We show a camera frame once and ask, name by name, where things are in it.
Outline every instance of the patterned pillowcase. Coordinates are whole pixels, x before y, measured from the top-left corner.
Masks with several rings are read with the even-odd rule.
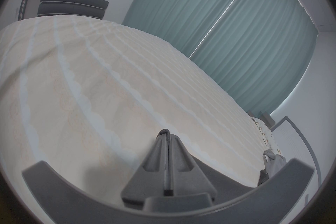
[[[261,134],[262,134],[262,138],[266,144],[266,146],[274,153],[274,154],[279,154],[281,155],[281,150],[279,149],[279,146],[277,145],[277,143],[274,140],[273,134],[271,132],[270,129],[268,129],[268,127],[266,126],[266,124],[255,117],[251,117],[252,120],[255,122],[255,124],[258,126]]]

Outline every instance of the bed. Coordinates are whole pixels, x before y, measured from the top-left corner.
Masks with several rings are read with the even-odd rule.
[[[120,191],[159,130],[210,167],[256,187],[268,149],[255,122],[166,41],[73,15],[15,22],[0,32],[1,172],[28,208],[22,170],[45,160],[100,200]]]

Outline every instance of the floral pillow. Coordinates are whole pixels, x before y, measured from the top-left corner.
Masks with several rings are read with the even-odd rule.
[[[277,143],[274,140],[273,134],[271,132],[270,129],[268,129],[268,127],[266,126],[266,124],[256,118],[256,117],[251,117],[252,120],[255,122],[255,124],[258,126],[261,134],[262,134],[262,138],[266,144],[266,146],[274,153],[274,154],[279,154],[281,155],[281,150],[279,149],[279,146],[277,145]]]

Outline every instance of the gray cloth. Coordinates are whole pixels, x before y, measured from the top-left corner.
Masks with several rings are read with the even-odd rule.
[[[263,156],[265,169],[270,178],[274,176],[277,172],[279,172],[281,168],[286,165],[285,157],[278,154],[275,155],[270,149],[266,150],[264,152],[264,155],[269,157],[269,161],[267,161],[266,157]]]

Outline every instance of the curved gray mount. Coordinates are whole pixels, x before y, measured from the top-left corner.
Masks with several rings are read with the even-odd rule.
[[[119,207],[98,201],[70,184],[44,161],[23,171],[23,178],[40,206],[56,224],[276,224],[296,204],[314,172],[313,168],[299,160],[291,159],[275,176],[257,188],[249,189],[213,170],[196,158],[194,158],[196,162],[193,162],[189,158],[189,153],[187,156],[183,155],[186,150],[177,136],[169,136],[166,131],[164,134],[159,135],[160,139],[156,140],[155,146],[141,164],[141,169],[137,170],[122,193],[126,202],[128,200],[143,202],[143,210]],[[165,149],[169,153],[170,143],[173,143],[173,147],[182,147],[177,150],[178,153],[173,158],[166,157],[167,151]],[[160,156],[160,158],[150,158],[151,155]],[[176,163],[182,163],[181,167],[175,167],[176,159]],[[162,178],[163,167],[166,170],[166,167],[172,166],[174,167],[173,173],[163,173]],[[186,185],[179,182],[180,179],[183,180],[183,173],[188,175],[190,171],[198,170],[197,168],[200,167],[206,178],[201,179],[201,182],[206,182],[206,184],[201,184],[200,190],[203,192],[196,192],[197,188],[193,186],[187,186],[187,189],[183,189],[182,187]],[[140,178],[144,180],[150,179],[146,173],[158,175],[156,177],[158,183],[153,186],[153,190],[149,190],[151,193],[147,194],[146,191],[140,190],[141,186],[144,189],[149,189],[147,188],[148,184],[142,182],[144,184],[142,185],[132,182],[137,178],[138,172]],[[218,192],[216,201],[224,202],[219,204],[215,202],[215,205],[211,205],[212,198],[215,196],[213,186]],[[129,193],[132,189],[135,189],[135,195]],[[175,199],[177,206],[172,206],[172,203],[167,201],[169,199]],[[182,212],[177,212],[174,208],[179,206],[184,208]]]

